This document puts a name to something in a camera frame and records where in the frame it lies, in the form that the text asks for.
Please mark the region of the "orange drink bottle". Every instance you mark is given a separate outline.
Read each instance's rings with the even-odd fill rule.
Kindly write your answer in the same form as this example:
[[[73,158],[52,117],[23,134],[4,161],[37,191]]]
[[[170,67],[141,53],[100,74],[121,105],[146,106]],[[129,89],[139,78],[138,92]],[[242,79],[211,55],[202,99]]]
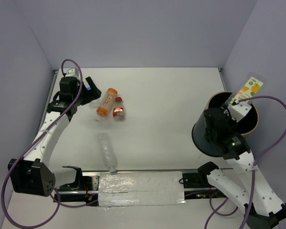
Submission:
[[[109,114],[110,110],[112,109],[115,103],[117,94],[118,92],[113,88],[109,88],[107,90],[105,96],[103,97],[100,105],[96,110],[97,115],[101,117],[106,117]]]

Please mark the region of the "clear crushed plastic bottle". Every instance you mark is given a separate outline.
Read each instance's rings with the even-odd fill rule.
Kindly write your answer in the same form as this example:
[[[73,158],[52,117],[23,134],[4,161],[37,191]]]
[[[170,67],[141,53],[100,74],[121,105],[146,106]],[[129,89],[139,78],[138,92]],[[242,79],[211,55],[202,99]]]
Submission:
[[[98,145],[102,155],[103,164],[110,174],[116,174],[117,158],[113,151],[111,140],[107,133],[97,135]]]

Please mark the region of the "green orange label bottle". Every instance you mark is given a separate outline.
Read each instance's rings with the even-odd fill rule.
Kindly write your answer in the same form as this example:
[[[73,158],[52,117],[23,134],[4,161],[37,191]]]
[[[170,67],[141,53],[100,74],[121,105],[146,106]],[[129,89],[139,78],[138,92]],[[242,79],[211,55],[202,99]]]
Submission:
[[[242,99],[253,98],[265,88],[266,84],[267,80],[264,77],[250,73],[226,102],[228,104],[236,104]]]

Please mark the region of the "blue label water bottle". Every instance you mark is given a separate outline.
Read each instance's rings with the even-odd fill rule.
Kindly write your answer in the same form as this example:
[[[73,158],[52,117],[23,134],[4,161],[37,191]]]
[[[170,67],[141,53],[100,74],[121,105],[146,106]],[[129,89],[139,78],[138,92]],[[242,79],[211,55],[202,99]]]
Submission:
[[[91,109],[95,109],[99,104],[99,92],[95,88],[88,87],[88,92],[91,94],[92,100],[88,103]]]

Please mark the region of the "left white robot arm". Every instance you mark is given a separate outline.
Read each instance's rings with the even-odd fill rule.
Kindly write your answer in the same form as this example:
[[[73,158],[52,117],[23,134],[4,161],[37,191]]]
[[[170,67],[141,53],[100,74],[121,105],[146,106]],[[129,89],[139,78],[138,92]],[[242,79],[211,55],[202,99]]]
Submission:
[[[63,131],[71,122],[80,105],[86,105],[101,97],[91,77],[87,77],[88,87],[75,76],[62,77],[59,91],[47,106],[44,123],[39,130],[37,143],[21,157],[19,162],[11,159],[8,164],[10,178],[15,192],[49,196],[55,188],[68,185],[73,190],[84,184],[82,169],[63,166],[56,171],[48,168],[52,152]]]

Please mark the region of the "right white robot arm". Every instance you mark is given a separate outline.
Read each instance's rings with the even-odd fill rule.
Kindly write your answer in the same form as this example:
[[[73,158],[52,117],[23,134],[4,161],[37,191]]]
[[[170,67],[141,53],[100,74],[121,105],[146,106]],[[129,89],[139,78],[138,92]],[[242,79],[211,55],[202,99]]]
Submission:
[[[199,168],[199,184],[216,187],[241,210],[244,219],[240,228],[244,225],[251,229],[274,228],[286,219],[286,203],[276,195],[255,164],[245,138],[234,131],[232,118],[222,109],[206,109],[203,117],[207,142],[232,167],[243,186],[226,178],[213,162]]]

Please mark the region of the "black round bin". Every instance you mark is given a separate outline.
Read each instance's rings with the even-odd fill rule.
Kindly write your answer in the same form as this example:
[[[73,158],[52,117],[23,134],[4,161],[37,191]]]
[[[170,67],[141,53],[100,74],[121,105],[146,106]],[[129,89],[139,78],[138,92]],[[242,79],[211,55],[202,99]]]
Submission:
[[[213,95],[192,128],[195,146],[207,156],[238,159],[240,154],[249,150],[245,138],[257,128],[259,114],[251,105],[244,118],[234,121],[224,105],[231,94],[220,92]]]

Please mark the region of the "red cap small bottle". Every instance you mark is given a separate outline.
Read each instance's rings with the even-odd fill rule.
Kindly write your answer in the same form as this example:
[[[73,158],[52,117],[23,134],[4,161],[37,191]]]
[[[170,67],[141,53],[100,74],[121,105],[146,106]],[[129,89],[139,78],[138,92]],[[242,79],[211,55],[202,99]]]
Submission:
[[[124,106],[123,106],[123,100],[121,97],[115,98],[115,105],[112,111],[112,115],[115,121],[124,120]]]

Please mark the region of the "silver foil tape sheet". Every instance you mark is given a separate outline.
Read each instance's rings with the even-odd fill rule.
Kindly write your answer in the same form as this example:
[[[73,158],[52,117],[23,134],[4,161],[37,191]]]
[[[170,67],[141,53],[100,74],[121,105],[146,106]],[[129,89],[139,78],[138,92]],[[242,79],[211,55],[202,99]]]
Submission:
[[[180,171],[101,173],[98,203],[102,207],[184,204],[181,178]]]

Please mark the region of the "black metal base rail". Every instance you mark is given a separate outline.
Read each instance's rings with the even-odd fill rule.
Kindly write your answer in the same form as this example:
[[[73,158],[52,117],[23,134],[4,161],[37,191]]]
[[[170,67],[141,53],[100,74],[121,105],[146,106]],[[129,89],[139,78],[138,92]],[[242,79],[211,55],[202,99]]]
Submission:
[[[179,183],[183,185],[185,199],[224,198],[225,195],[215,187],[202,181],[196,169],[181,170],[182,178]],[[86,206],[98,206],[98,189],[100,175],[109,175],[108,171],[83,171],[82,184],[78,188],[63,185],[58,188],[61,203],[84,202]]]

